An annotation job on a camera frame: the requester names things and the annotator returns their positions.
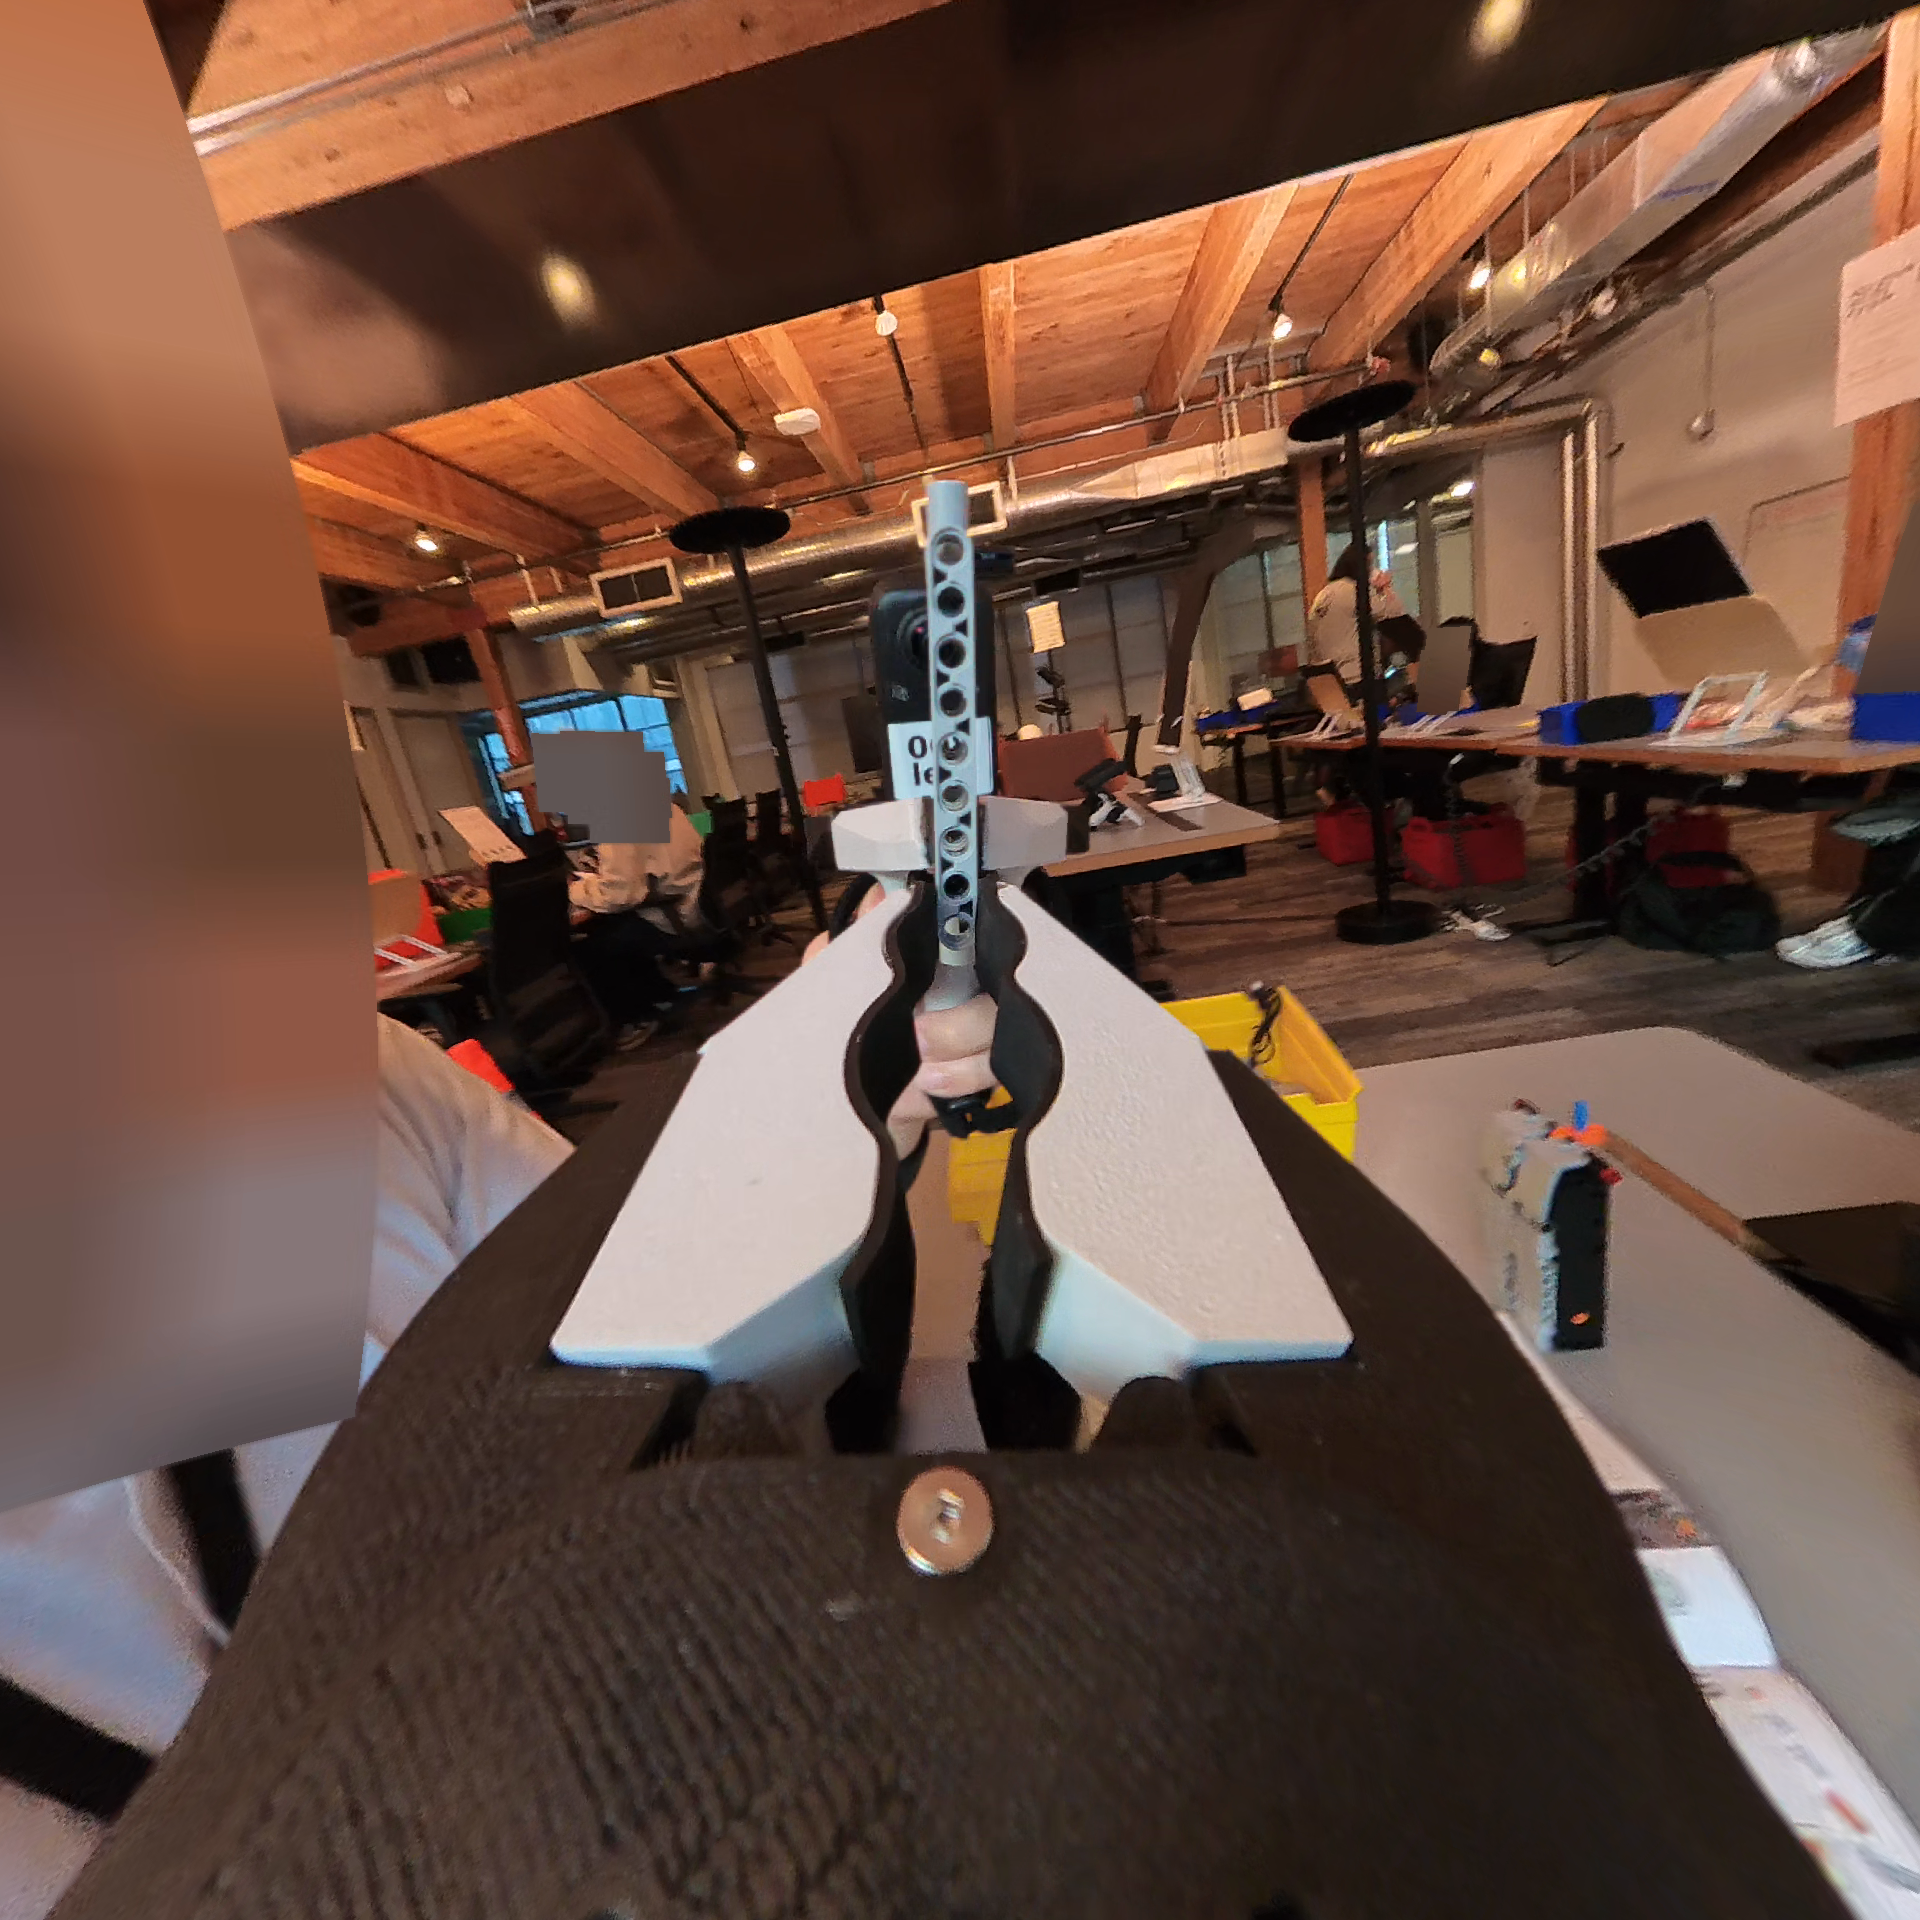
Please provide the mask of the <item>grey top office desk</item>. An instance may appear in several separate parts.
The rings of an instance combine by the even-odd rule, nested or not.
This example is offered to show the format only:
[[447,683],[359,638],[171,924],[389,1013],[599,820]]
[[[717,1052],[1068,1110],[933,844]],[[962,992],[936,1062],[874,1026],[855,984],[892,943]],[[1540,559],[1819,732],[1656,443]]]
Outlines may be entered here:
[[1088,847],[1047,863],[1044,876],[1065,900],[1073,931],[1117,971],[1138,980],[1128,890],[1210,876],[1221,860],[1241,874],[1244,852],[1277,837],[1275,819],[1226,800],[1149,810],[1140,822],[1091,829]]

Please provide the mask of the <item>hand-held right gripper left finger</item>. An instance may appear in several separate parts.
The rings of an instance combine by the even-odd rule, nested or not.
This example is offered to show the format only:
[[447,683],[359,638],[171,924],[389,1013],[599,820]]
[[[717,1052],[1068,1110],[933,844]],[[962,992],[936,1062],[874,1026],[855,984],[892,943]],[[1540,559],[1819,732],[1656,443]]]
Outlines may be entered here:
[[917,1288],[890,1112],[917,1077],[917,900],[890,896],[701,1052],[563,1312],[565,1365],[751,1383],[888,1448]]

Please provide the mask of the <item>black floor lamp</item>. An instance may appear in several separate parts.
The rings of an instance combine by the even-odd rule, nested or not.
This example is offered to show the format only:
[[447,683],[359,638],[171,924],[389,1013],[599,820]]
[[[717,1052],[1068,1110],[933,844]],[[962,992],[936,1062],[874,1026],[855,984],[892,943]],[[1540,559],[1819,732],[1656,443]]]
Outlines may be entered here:
[[827,933],[827,908],[818,874],[810,854],[805,831],[807,813],[802,806],[800,781],[789,750],[789,736],[780,711],[772,664],[763,645],[757,597],[752,588],[752,572],[748,555],[763,546],[781,541],[791,533],[791,517],[775,508],[752,503],[730,503],[707,512],[696,512],[669,530],[673,546],[690,557],[727,559],[736,588],[736,600],[748,626],[751,660],[759,695],[759,712],[775,755],[775,773],[780,779],[789,837],[793,844],[795,876],[800,877],[807,908],[815,925]]
[[1365,429],[1404,414],[1410,397],[1412,389],[1405,379],[1369,379],[1359,384],[1353,390],[1333,396],[1306,408],[1296,416],[1289,429],[1289,438],[1306,447],[1333,440],[1340,446],[1351,551],[1359,557],[1353,611],[1361,645],[1361,791],[1365,796],[1372,835],[1375,894],[1369,900],[1351,903],[1335,912],[1335,934],[1345,943],[1365,948],[1400,948],[1431,940],[1437,931],[1437,912],[1431,903],[1402,900],[1395,894],[1395,860],[1387,845],[1383,788],[1383,687],[1377,654],[1372,570],[1367,565],[1369,524],[1363,503],[1363,435]]

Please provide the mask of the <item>brown panel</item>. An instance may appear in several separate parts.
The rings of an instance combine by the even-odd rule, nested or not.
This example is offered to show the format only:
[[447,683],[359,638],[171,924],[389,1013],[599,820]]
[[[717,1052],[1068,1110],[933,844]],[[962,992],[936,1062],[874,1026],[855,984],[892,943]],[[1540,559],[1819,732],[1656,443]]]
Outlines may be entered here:
[[1010,800],[1079,806],[1088,800],[1084,779],[1112,760],[1117,755],[1105,727],[1012,736],[1000,746],[996,791]]

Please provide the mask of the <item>open instruction booklet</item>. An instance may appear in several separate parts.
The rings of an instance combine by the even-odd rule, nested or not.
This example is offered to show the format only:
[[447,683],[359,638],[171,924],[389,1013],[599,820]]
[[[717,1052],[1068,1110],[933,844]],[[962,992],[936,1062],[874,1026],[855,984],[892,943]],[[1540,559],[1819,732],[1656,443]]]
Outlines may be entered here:
[[1916,1918],[1916,1827],[1788,1674],[1727,1549],[1659,1484],[1618,1490],[1615,1502],[1671,1644],[1777,1815],[1852,1916]]

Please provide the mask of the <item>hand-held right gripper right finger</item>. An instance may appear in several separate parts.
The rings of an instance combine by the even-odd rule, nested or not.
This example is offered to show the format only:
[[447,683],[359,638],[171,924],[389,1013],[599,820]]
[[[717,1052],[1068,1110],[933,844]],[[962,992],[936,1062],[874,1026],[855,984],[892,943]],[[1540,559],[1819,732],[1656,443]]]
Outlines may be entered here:
[[1007,1133],[979,1296],[991,1448],[1218,1365],[1341,1360],[1353,1330],[1227,1085],[1235,1059],[1024,894],[979,924]]

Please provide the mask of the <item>yellow plastic bin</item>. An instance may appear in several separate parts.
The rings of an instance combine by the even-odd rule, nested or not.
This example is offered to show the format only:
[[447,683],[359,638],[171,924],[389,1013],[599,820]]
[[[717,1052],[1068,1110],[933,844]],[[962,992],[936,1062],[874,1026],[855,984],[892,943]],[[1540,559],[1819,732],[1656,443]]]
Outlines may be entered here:
[[[1361,1077],[1289,989],[1256,983],[1162,1008],[1211,1052],[1253,1068],[1341,1159],[1356,1159]],[[992,1245],[1008,1156],[1008,1136],[955,1138],[948,1148],[948,1215],[984,1245]]]

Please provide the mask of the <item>light grey perforated building beam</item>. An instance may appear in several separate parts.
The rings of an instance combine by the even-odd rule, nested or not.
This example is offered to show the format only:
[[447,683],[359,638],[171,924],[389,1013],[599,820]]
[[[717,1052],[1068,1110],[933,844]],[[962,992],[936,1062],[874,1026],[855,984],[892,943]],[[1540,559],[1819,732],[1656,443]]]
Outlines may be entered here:
[[940,936],[928,1008],[945,1013],[976,994],[984,796],[992,791],[995,720],[991,635],[976,595],[972,506],[962,482],[928,482],[925,528],[928,858]]

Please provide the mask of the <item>black office chair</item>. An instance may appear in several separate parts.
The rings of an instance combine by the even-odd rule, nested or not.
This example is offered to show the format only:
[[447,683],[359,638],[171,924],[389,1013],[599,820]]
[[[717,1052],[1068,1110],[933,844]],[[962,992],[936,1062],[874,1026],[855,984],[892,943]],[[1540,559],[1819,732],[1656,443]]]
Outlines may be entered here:
[[581,1093],[613,1052],[616,1034],[573,948],[571,867],[553,831],[488,869],[488,984],[497,1060],[540,1118],[583,1110]]

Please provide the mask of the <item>white black robot module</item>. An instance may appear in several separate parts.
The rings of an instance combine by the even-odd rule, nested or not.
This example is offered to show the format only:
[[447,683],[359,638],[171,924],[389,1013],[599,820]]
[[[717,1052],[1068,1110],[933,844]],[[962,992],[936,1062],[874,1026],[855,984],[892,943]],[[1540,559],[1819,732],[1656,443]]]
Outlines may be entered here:
[[1618,1171],[1601,1130],[1525,1100],[1504,1106],[1480,1150],[1481,1221],[1501,1312],[1536,1354],[1595,1354],[1610,1324],[1611,1199]]

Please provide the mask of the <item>long wooden desk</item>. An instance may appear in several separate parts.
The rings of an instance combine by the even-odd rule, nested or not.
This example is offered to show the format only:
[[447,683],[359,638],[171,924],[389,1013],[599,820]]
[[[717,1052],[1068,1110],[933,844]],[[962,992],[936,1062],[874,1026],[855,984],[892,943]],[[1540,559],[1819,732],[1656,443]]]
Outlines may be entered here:
[[1365,786],[1386,755],[1429,759],[1443,776],[1500,773],[1532,765],[1546,786],[1575,796],[1578,860],[1565,874],[1572,917],[1554,931],[1610,928],[1615,896],[1604,882],[1611,862],[1626,860],[1647,835],[1651,800],[1681,800],[1703,810],[1841,811],[1882,794],[1896,774],[1916,773],[1914,743],[1852,741],[1777,732],[1741,738],[1703,733],[1634,736],[1601,743],[1544,738],[1538,730],[1489,730],[1480,715],[1468,727],[1455,720],[1427,727],[1392,727],[1377,746],[1333,722],[1319,727],[1227,727],[1215,732],[1215,748],[1233,750],[1236,794],[1244,794],[1244,746],[1259,736],[1274,760],[1274,800],[1284,802],[1284,757],[1346,760],[1346,779]]

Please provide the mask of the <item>person's left hand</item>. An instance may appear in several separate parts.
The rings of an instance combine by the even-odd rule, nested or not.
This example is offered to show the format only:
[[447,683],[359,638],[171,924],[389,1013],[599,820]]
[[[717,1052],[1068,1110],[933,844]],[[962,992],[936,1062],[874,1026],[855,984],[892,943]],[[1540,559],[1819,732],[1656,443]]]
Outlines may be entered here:
[[940,1118],[941,1100],[988,1094],[996,1085],[992,1042],[995,1002],[976,992],[951,1005],[925,997],[914,1013],[919,1064],[888,1112],[888,1131],[901,1160],[911,1160]]

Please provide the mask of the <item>white paper notice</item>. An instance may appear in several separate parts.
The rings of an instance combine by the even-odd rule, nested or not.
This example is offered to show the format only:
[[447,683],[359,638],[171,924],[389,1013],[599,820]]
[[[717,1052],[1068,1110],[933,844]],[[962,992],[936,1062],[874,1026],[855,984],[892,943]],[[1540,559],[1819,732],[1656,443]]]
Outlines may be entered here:
[[1834,422],[1917,400],[1917,229],[1852,259],[1841,274]]

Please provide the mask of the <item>black backpack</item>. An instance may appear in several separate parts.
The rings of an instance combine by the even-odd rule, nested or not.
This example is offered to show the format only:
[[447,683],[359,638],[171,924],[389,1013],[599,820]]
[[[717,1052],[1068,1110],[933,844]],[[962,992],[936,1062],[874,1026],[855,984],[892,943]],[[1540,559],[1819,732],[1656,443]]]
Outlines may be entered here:
[[1784,936],[1784,917],[1769,887],[1739,858],[1683,850],[1640,863],[1616,900],[1615,933],[1647,951],[1723,963],[1771,951]]

